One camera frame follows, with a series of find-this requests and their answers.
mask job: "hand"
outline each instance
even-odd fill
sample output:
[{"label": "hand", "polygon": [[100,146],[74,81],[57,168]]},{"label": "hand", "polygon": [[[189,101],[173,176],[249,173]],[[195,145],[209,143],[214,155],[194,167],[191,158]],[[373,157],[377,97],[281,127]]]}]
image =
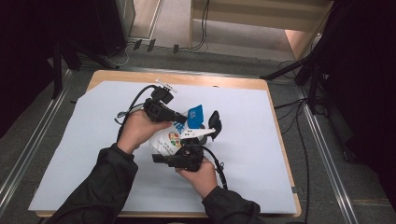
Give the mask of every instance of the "hand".
[{"label": "hand", "polygon": [[202,161],[201,167],[197,172],[190,172],[180,168],[176,169],[176,171],[191,182],[202,199],[218,185],[215,165],[207,159]]},{"label": "hand", "polygon": [[123,128],[117,146],[128,154],[132,154],[135,149],[145,143],[156,132],[166,129],[172,122],[153,122],[142,109],[129,115]]}]

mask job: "black jacket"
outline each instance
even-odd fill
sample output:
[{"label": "black jacket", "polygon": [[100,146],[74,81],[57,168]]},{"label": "black jacket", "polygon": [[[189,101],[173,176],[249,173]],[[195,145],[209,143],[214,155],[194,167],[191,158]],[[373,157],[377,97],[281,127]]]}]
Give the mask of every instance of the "black jacket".
[{"label": "black jacket", "polygon": [[[113,223],[134,182],[137,165],[116,144],[99,152],[90,175],[47,221],[52,223]],[[215,223],[263,223],[260,207],[239,194],[216,187],[204,198],[207,215]]]}]

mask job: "white sheet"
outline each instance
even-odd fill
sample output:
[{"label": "white sheet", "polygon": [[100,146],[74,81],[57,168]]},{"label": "white sheet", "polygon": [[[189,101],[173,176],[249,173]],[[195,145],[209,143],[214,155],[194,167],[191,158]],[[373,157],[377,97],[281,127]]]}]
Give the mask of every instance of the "white sheet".
[{"label": "white sheet", "polygon": [[[88,176],[101,148],[116,141],[113,119],[148,83],[106,81],[82,96],[29,210],[57,210]],[[204,124],[218,110],[223,129],[206,146],[224,162],[228,187],[258,203],[262,213],[294,214],[295,202],[266,91],[173,85],[168,107],[204,107]],[[149,97],[151,90],[138,103]],[[148,143],[134,152],[139,166],[123,211],[204,212],[191,185],[165,164],[154,163]]]}]

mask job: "wire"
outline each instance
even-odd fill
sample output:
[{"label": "wire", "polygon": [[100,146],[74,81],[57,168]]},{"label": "wire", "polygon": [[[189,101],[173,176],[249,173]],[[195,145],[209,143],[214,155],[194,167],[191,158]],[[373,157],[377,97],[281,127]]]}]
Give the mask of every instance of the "wire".
[{"label": "wire", "polygon": [[[282,63],[295,63],[295,61],[283,61],[283,62],[279,63],[279,64],[277,65],[277,71],[280,70],[280,65],[281,65]],[[286,74],[283,74],[282,76],[285,77],[285,78],[290,78],[290,79],[293,79],[293,78],[294,78],[294,77],[288,77],[288,76],[286,76]]]},{"label": "wire", "polygon": [[196,51],[198,49],[200,49],[202,47],[202,45],[206,42],[206,24],[207,24],[207,15],[209,13],[209,0],[206,1],[205,4],[205,8],[204,8],[204,13],[202,15],[202,19],[201,19],[201,29],[202,29],[202,38],[201,38],[201,42],[192,48],[180,48],[180,49],[187,49],[188,51]]},{"label": "wire", "polygon": [[129,62],[129,55],[128,55],[128,52],[126,51],[129,47],[131,47],[131,46],[134,46],[134,43],[132,44],[132,45],[128,45],[125,49],[124,49],[124,52],[125,52],[125,55],[126,55],[126,61],[124,62],[124,63],[114,63],[114,62],[112,62],[109,58],[107,58],[107,56],[106,56],[106,59],[110,62],[110,63],[112,63],[112,64],[114,64],[114,65],[116,65],[116,66],[123,66],[123,65],[125,65],[125,64],[127,64],[128,62]]},{"label": "wire", "polygon": [[200,147],[202,147],[205,151],[207,151],[210,154],[210,156],[212,156],[213,160],[215,160],[216,171],[219,174],[219,177],[220,177],[220,180],[221,180],[221,184],[223,185],[224,189],[228,189],[227,180],[226,180],[224,172],[223,172],[224,163],[219,163],[219,161],[216,158],[215,154],[211,150],[209,150],[209,148],[204,147],[204,146],[200,146]]},{"label": "wire", "polygon": [[299,105],[296,113],[296,124],[297,124],[297,130],[298,134],[300,136],[301,144],[303,145],[303,150],[304,150],[304,156],[305,156],[305,169],[306,169],[306,207],[305,207],[305,217],[304,217],[304,223],[308,223],[308,215],[309,215],[309,201],[310,201],[310,186],[311,186],[311,181],[310,181],[310,172],[309,172],[309,161],[308,161],[308,151],[306,150],[305,142],[303,139],[303,134],[300,129],[300,123],[298,121],[298,117],[300,116],[301,113],[299,113],[299,110],[302,105]]},{"label": "wire", "polygon": [[282,107],[285,107],[285,106],[298,104],[298,105],[294,106],[285,116],[281,117],[281,119],[286,117],[294,108],[297,107],[296,114],[295,114],[295,117],[294,117],[293,121],[291,122],[289,128],[285,132],[283,132],[282,134],[287,133],[289,131],[289,129],[291,128],[291,126],[293,125],[294,121],[296,122],[297,131],[298,131],[298,134],[299,134],[302,146],[303,146],[303,150],[304,150],[305,169],[306,169],[306,206],[305,206],[305,216],[304,216],[304,223],[305,224],[308,223],[308,217],[309,217],[309,205],[310,205],[309,201],[310,201],[310,192],[311,192],[311,190],[310,190],[311,189],[310,188],[311,181],[310,181],[310,169],[309,169],[308,151],[307,151],[306,146],[305,146],[305,142],[304,142],[303,134],[301,132],[300,122],[299,122],[298,118],[303,113],[304,107],[307,104],[307,100],[308,100],[307,98],[303,98],[303,99],[296,100],[296,101],[288,103],[288,104],[279,105],[279,106],[275,106],[274,107],[274,109],[279,109],[279,108],[282,108]]},{"label": "wire", "polygon": [[148,85],[147,87],[143,88],[143,90],[141,90],[141,91],[136,95],[136,97],[135,97],[134,100],[132,101],[131,105],[129,106],[127,112],[120,112],[120,113],[119,113],[119,115],[121,115],[121,113],[125,113],[125,114],[124,114],[125,118],[124,118],[124,120],[123,120],[123,122],[122,122],[122,124],[121,124],[121,126],[120,126],[120,128],[119,128],[119,134],[117,135],[117,142],[120,140],[120,137],[121,137],[121,134],[122,134],[122,131],[123,131],[123,127],[125,126],[126,120],[129,118],[129,116],[127,116],[127,114],[129,114],[129,112],[130,112],[132,109],[134,109],[134,104],[136,103],[136,101],[137,101],[137,100],[139,99],[139,97],[143,94],[143,92],[145,92],[145,91],[148,90],[149,88],[154,88],[154,89],[156,89],[157,86],[155,86],[155,85]]}]

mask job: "metal rail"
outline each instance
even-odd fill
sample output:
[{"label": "metal rail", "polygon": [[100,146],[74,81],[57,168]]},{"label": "metal rail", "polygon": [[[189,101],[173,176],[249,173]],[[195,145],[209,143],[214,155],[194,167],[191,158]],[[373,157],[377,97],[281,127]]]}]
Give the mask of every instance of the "metal rail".
[{"label": "metal rail", "polygon": [[[306,93],[301,88],[298,88],[301,98],[306,98]],[[314,135],[315,141],[318,145],[318,150],[320,157],[323,160],[324,167],[326,169],[327,175],[329,176],[330,183],[332,184],[332,189],[334,190],[335,198],[337,199],[338,205],[340,206],[341,213],[344,216],[346,223],[358,224],[359,221],[353,210],[349,196],[347,195],[347,190],[341,180],[340,175],[337,172],[337,168],[332,160],[332,155],[327,147],[325,138],[320,130],[317,117],[311,114],[311,111],[307,106],[304,107],[304,112],[308,120],[309,126],[311,127],[312,133]]]},{"label": "metal rail", "polygon": [[52,120],[55,117],[56,112],[58,111],[60,105],[62,104],[62,101],[64,100],[64,96],[67,93],[68,84],[71,78],[72,78],[72,72],[70,70],[67,70],[66,73],[64,74],[64,89],[61,91],[61,93],[58,95],[56,99],[53,99],[49,103],[46,112],[44,113],[37,127],[35,128],[35,131],[30,137],[25,148],[23,149],[20,157],[18,158],[17,162],[15,163],[11,172],[9,173],[6,181],[1,186],[0,217],[6,211],[6,208],[12,198],[12,195],[14,194],[18,185],[20,184],[21,179],[27,170],[27,167],[32,161],[32,158],[34,157],[45,133],[47,132],[48,127],[52,123]]}]

